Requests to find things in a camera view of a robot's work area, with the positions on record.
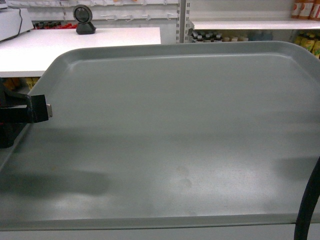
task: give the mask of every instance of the shelf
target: shelf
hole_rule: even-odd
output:
[[[122,5],[167,5],[167,4],[178,4],[178,0],[15,0],[11,1],[8,5],[12,7],[27,7],[27,8],[40,8],[40,7],[74,7],[79,4],[83,4],[89,7],[93,6],[122,6]]]
[[[190,27],[194,30],[221,29],[221,30],[248,30],[248,29],[320,29],[319,21],[312,20],[205,20],[190,19]]]

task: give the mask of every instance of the metal bracket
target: metal bracket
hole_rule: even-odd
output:
[[[9,148],[28,123],[39,123],[53,116],[45,95],[25,95],[8,90],[0,83],[0,148]]]

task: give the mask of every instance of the black hose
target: black hose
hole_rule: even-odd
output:
[[[295,222],[294,240],[307,240],[310,222],[320,196],[320,157],[306,184],[298,217]]]

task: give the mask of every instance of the white counter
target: white counter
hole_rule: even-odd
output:
[[[43,29],[0,41],[0,77],[40,77],[61,54],[74,49],[161,44],[159,27],[97,28],[78,35],[75,29]]]

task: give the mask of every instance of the tray surface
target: tray surface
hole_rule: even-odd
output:
[[[320,156],[319,69],[283,42],[63,54],[30,92],[53,118],[0,172],[0,229],[292,223]]]

